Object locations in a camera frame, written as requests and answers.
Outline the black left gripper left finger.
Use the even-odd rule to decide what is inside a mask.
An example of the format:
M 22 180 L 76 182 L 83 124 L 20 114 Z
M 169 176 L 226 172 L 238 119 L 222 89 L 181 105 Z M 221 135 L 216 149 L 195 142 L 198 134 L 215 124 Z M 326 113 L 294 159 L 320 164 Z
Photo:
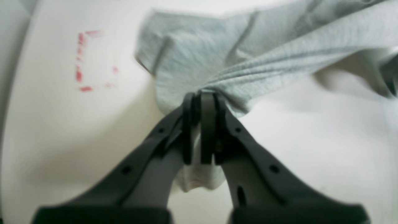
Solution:
M 34 224 L 173 224 L 167 209 L 172 182 L 192 162 L 194 93 L 163 118 L 146 139 L 87 192 L 40 208 Z

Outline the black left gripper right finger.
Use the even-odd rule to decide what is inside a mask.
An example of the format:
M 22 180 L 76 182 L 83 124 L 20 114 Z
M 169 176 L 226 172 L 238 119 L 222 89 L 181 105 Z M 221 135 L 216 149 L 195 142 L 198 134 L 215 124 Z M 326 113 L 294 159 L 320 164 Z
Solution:
M 230 224 L 369 224 L 363 206 L 314 190 L 262 147 L 231 114 L 224 98 L 200 93 L 201 163 L 227 180 Z

